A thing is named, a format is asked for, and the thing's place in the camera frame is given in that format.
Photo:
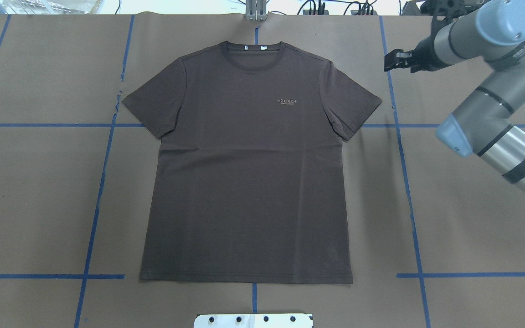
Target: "brown t-shirt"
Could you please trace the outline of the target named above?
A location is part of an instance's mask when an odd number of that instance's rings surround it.
[[[290,44],[225,41],[123,104],[161,139],[141,280],[352,283],[342,139],[380,98]]]

